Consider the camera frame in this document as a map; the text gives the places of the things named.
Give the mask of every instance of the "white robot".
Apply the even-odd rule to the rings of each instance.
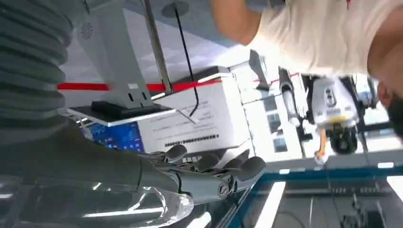
[[[321,146],[316,152],[318,163],[326,162],[326,138],[330,139],[331,147],[336,154],[352,154],[357,149],[357,134],[363,133],[364,114],[366,108],[375,108],[377,98],[371,79],[368,84],[371,89],[370,102],[359,100],[352,77],[320,77],[302,75],[304,87],[307,90],[308,111],[301,115],[295,103],[294,87],[287,70],[279,68],[280,90],[286,105],[288,120],[298,132],[300,140],[312,139],[306,135],[302,121],[308,120],[319,129]]]

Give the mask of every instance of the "red tape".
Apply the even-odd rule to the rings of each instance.
[[[290,77],[297,76],[299,73],[291,74]],[[182,90],[194,88],[194,87],[199,87],[199,86],[205,86],[205,85],[211,85],[215,83],[221,83],[222,80],[209,80],[206,82],[185,82],[185,83],[176,83],[173,84],[173,90],[175,92],[179,92]],[[147,84],[147,89],[148,91],[151,92],[163,92],[164,91],[164,85],[163,84]],[[89,90],[89,91],[109,91],[108,85],[107,84],[102,84],[102,83],[77,83],[77,82],[67,82],[67,83],[61,83],[58,85],[58,90]]]

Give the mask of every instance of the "person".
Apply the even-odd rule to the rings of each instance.
[[[288,0],[255,12],[245,0],[211,0],[217,30],[290,71],[377,80],[403,138],[403,0]]]

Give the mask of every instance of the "glass panel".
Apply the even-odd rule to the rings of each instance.
[[[154,187],[40,179],[19,189],[18,195],[11,183],[0,189],[0,224],[6,227],[161,227],[193,209],[188,195]]]
[[[271,133],[277,133],[277,135],[282,135],[282,129],[280,129],[281,126],[281,121],[280,121],[280,116],[276,114],[271,114],[267,116],[267,120],[269,122],[270,130]]]
[[[261,180],[252,189],[230,227],[401,227],[403,176],[377,176],[376,181],[369,176],[337,176],[329,175],[328,180],[326,175],[298,181]]]
[[[287,152],[286,140],[284,138],[276,138],[273,140],[276,153]]]
[[[274,99],[274,97],[265,99],[264,106],[265,106],[266,112],[277,110],[277,104],[276,104],[276,100]]]

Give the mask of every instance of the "transparent acrylic cover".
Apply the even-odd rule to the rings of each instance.
[[[162,227],[188,216],[193,200],[154,188],[76,180],[22,184],[0,175],[0,227]]]

